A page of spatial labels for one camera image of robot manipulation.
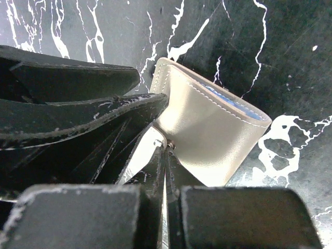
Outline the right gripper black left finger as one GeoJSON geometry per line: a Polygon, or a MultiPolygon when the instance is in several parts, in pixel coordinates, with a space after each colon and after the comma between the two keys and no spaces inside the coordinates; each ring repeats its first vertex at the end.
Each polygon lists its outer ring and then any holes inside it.
{"type": "Polygon", "coordinates": [[[1,248],[160,248],[165,149],[123,185],[34,185],[17,199],[1,248]]]}

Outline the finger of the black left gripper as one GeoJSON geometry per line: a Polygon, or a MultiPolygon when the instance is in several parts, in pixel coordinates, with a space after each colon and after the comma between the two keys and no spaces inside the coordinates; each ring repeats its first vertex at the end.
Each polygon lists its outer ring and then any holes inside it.
{"type": "Polygon", "coordinates": [[[1,199],[35,184],[114,184],[165,94],[30,104],[1,100],[1,199]]]}
{"type": "Polygon", "coordinates": [[[140,81],[133,67],[90,63],[1,46],[1,99],[87,101],[124,95],[140,81]]]}

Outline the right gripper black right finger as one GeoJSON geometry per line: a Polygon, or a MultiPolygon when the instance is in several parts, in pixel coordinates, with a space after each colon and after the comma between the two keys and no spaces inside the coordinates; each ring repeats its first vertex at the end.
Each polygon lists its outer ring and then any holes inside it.
{"type": "Polygon", "coordinates": [[[321,248],[303,200],[277,187],[207,187],[165,150],[169,248],[321,248]]]}

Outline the beige leather card holder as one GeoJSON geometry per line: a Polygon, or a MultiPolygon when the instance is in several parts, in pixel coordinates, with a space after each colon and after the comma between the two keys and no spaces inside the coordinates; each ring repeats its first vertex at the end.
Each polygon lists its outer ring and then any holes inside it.
{"type": "Polygon", "coordinates": [[[156,146],[171,141],[180,163],[200,182],[224,186],[272,122],[259,108],[167,58],[157,61],[150,92],[165,94],[169,104],[139,139],[119,184],[148,163],[156,146]]]}

